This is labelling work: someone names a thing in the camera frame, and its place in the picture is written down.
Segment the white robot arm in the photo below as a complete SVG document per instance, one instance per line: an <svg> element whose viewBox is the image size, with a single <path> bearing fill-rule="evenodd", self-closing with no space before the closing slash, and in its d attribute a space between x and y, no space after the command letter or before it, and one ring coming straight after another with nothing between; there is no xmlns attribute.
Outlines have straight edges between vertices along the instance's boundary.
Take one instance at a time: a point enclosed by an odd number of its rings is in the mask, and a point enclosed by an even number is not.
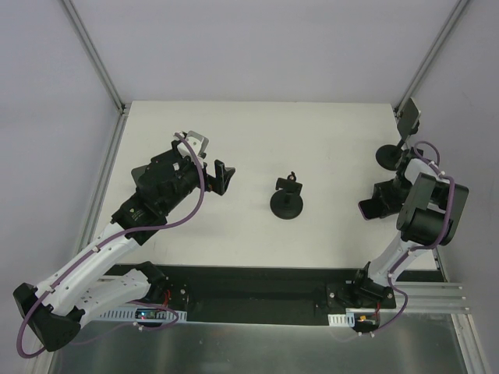
<svg viewBox="0 0 499 374"><path fill-rule="evenodd" d="M372 307L392 295L392 284L417 256L447 245L454 237L469 190L435 172L431 164L406 150L397 176L374 185L373 198L359 203L366 219L399 212L399 233L375 260L359 270L356 279L335 298L348 308Z"/></svg>
<svg viewBox="0 0 499 374"><path fill-rule="evenodd" d="M132 300L157 304L165 301L169 291L166 277L149 262L116 280L96 282L158 230L190 219L199 209L204 191L224 195L228 188L234 168L226 168L216 160L216 176L206 173L203 159L208 139L195 132L175 135L179 140L172 142L171 150L132 170L136 193L112 215L111 223L95 240L49 278L36 286L21 284L14 291L24 318L21 343L23 328L29 325L48 351L56 351L109 309ZM166 216L195 188L201 189L195 210L183 220L167 224Z"/></svg>

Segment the black plastic part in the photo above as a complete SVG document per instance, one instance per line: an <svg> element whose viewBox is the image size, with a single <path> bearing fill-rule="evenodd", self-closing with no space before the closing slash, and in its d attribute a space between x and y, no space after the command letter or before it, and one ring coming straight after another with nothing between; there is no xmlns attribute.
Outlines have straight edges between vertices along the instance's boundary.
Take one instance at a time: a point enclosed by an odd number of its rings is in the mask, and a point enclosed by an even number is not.
<svg viewBox="0 0 499 374"><path fill-rule="evenodd" d="M382 168L390 171L397 170L397 163L398 160L400 160L400 157L402 156L402 146L404 145L404 142L402 140L400 142L402 143L402 144L399 143L400 146L399 145L393 146L391 144L387 144L381 146L376 151L376 161Z"/></svg>
<svg viewBox="0 0 499 374"><path fill-rule="evenodd" d="M23 283L14 291L14 299L21 316L24 318L38 300L37 289L31 284ZM76 307L67 316L51 313L51 306L39 305L28 322L40 342L49 352L57 351L67 345L80 331L79 321L85 314Z"/></svg>
<svg viewBox="0 0 499 374"><path fill-rule="evenodd" d="M271 209L277 217L291 220L302 213L303 199L299 195L302 184L296 181L294 172L287 179L279 178L275 189L278 190L271 198Z"/></svg>
<svg viewBox="0 0 499 374"><path fill-rule="evenodd" d="M405 201L397 219L397 229L404 241L413 241L422 245L435 242L444 225L444 213L432 210L430 203L436 203L445 209L448 200L449 184L437 182L435 177L420 174ZM447 245L454 237L469 190L463 185L455 185L454 199L448 231L441 241Z"/></svg>
<svg viewBox="0 0 499 374"><path fill-rule="evenodd" d="M151 158L150 163L132 170L136 192L112 215L112 221L122 228L160 226L167 223L166 217L196 187L200 187L200 177L196 165L190 157L182 157L177 146ZM205 189L223 195L235 173L234 168L226 168L220 160L215 161L216 177L207 175L203 168ZM156 231L138 231L128 234L139 245L145 243Z"/></svg>
<svg viewBox="0 0 499 374"><path fill-rule="evenodd" d="M385 218L400 212L412 187L411 182L405 179L405 169L414 157L416 155L413 149L404 150L398 161L395 178L376 183L373 188L373 197L359 202L360 212L366 220Z"/></svg>
<svg viewBox="0 0 499 374"><path fill-rule="evenodd" d="M384 309L393 309L393 290L374 283L367 276L369 265L370 263L367 263L363 269L357 271L351 284L343 284L336 290L335 301L346 308L375 308L379 302Z"/></svg>
<svg viewBox="0 0 499 374"><path fill-rule="evenodd" d="M235 173L234 168L226 168L220 160L215 160L215 178L208 175L208 188L217 195L224 195L228 184Z"/></svg>
<svg viewBox="0 0 499 374"><path fill-rule="evenodd" d="M355 325L352 328L357 333L370 333L377 330L380 320L374 313L354 313Z"/></svg>
<svg viewBox="0 0 499 374"><path fill-rule="evenodd" d="M168 291L166 276L163 272L151 261L141 263L135 268L147 277L147 282L150 284L149 291L140 300L150 304L163 304Z"/></svg>

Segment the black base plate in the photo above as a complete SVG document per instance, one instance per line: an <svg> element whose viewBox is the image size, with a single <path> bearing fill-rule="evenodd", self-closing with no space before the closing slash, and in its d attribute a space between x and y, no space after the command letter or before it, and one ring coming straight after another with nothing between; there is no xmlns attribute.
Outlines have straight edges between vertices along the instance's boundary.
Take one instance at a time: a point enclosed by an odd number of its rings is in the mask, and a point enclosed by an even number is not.
<svg viewBox="0 0 499 374"><path fill-rule="evenodd" d="M277 191L271 198L271 209L277 217L292 220L303 210L303 200L300 195L287 194L284 189Z"/></svg>
<svg viewBox="0 0 499 374"><path fill-rule="evenodd" d="M395 171L402 156L402 150L397 146L387 144L376 151L376 161L384 169Z"/></svg>
<svg viewBox="0 0 499 374"><path fill-rule="evenodd" d="M135 265L114 265L121 276ZM187 320L209 323L262 323L327 326L327 315L345 308L327 297L353 281L357 269L157 266L177 288L189 292ZM399 281L441 282L436 270L406 270ZM185 310L180 305L169 305Z"/></svg>

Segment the white table surface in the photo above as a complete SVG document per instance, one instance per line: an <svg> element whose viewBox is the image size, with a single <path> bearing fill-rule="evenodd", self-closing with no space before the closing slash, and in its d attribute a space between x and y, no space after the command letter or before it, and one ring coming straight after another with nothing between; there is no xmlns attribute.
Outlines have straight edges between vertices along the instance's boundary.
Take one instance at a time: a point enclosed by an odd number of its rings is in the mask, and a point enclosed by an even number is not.
<svg viewBox="0 0 499 374"><path fill-rule="evenodd" d="M397 233L396 216L365 221L357 203L373 183L393 178L379 146L397 143L389 104L135 101L119 146L97 224L99 232L135 190L131 170L170 149L175 131L210 140L213 161L235 167L227 193L205 195L187 224L160 231L120 263L359 268ZM303 183L303 212L284 221L269 202L278 177ZM195 190L168 217L177 221L198 199ZM412 269L435 269L431 252Z"/></svg>

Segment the white wall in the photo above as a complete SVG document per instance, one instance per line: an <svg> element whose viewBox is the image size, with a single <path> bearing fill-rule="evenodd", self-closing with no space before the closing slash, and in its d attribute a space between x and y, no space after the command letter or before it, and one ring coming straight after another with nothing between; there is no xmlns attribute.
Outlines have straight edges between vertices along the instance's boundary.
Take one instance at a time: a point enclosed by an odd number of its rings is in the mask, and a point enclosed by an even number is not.
<svg viewBox="0 0 499 374"><path fill-rule="evenodd" d="M499 2L472 2L416 95L419 138L438 146L443 168L469 187L454 241L442 253L464 282L493 372L499 372Z"/></svg>
<svg viewBox="0 0 499 374"><path fill-rule="evenodd" d="M123 100L397 104L456 0L75 0Z"/></svg>
<svg viewBox="0 0 499 374"><path fill-rule="evenodd" d="M117 113L57 1L0 14L0 372L15 374L12 292L70 258Z"/></svg>

